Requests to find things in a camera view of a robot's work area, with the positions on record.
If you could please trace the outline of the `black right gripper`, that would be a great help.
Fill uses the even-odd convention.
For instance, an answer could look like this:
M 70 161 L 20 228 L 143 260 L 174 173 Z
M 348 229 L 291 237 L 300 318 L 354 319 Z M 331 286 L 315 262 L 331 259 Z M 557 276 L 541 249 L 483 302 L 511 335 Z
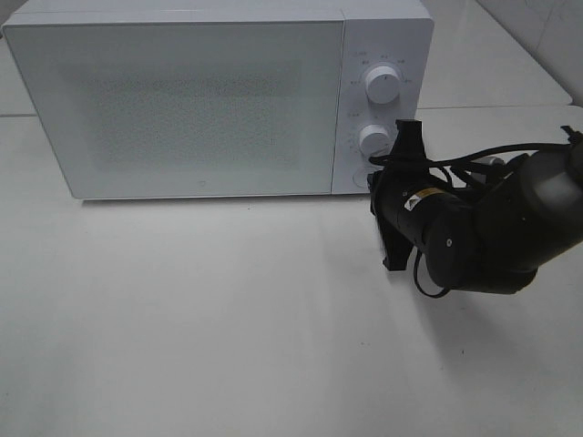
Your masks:
M 427 167 L 422 122 L 397 119 L 397 137 L 383 168 L 369 177 L 371 211 L 384 245 L 383 265 L 405 271 L 414 244 L 437 234 L 437 177 Z

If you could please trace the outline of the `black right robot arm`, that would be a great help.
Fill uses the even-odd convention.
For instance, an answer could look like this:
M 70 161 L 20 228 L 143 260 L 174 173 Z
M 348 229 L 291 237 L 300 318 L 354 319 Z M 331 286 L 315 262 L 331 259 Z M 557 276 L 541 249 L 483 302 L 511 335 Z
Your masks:
M 371 211 L 390 271 L 426 267 L 438 295 L 513 294 L 582 240 L 582 135 L 435 161 L 422 125 L 400 120 L 372 158 Z

